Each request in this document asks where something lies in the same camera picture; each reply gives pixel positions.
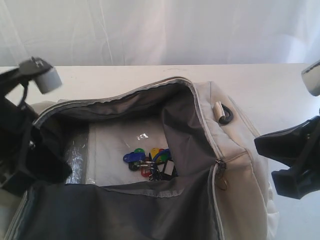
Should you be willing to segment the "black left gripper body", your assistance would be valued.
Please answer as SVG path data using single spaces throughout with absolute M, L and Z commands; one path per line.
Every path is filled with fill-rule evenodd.
M 26 103 L 31 79 L 19 67 L 0 75 L 0 188 L 17 197 L 38 180 L 40 170 L 33 127 L 37 114 Z M 15 105 L 6 95 L 18 85 L 23 93 Z

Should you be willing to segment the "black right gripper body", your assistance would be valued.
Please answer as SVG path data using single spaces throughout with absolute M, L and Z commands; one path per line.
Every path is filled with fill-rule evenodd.
M 306 135 L 306 143 L 295 165 L 296 195 L 307 195 L 320 189 L 320 116 Z

